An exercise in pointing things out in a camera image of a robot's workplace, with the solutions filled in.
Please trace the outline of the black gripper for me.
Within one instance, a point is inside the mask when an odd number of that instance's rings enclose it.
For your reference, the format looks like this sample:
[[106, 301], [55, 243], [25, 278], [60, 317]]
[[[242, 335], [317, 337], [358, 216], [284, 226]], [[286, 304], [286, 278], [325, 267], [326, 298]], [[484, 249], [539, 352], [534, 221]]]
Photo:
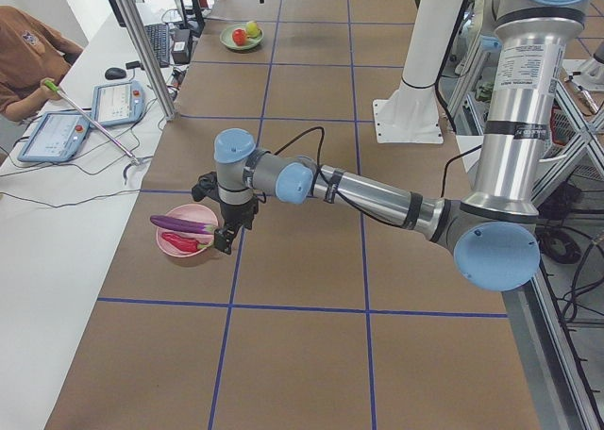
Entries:
[[241, 227], [251, 230], [259, 211], [259, 198], [251, 189], [227, 190], [218, 181], [217, 172], [200, 175], [191, 189], [195, 202], [209, 198], [220, 205], [223, 227], [213, 232], [213, 247], [230, 255], [235, 232]]

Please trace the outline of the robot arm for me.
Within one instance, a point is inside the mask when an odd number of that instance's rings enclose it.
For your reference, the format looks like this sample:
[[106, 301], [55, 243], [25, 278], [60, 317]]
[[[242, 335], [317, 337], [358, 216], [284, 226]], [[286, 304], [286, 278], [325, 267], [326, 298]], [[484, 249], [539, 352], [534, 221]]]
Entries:
[[411, 230], [449, 251], [461, 275], [491, 290], [515, 289], [538, 271], [531, 194], [550, 134], [564, 50], [584, 28], [589, 0], [485, 0], [482, 23], [501, 43], [477, 175], [459, 200], [430, 198], [307, 157], [282, 157], [230, 128], [215, 139], [215, 168], [193, 186], [218, 203], [215, 247], [229, 253], [250, 228], [260, 197], [348, 205], [378, 223]]

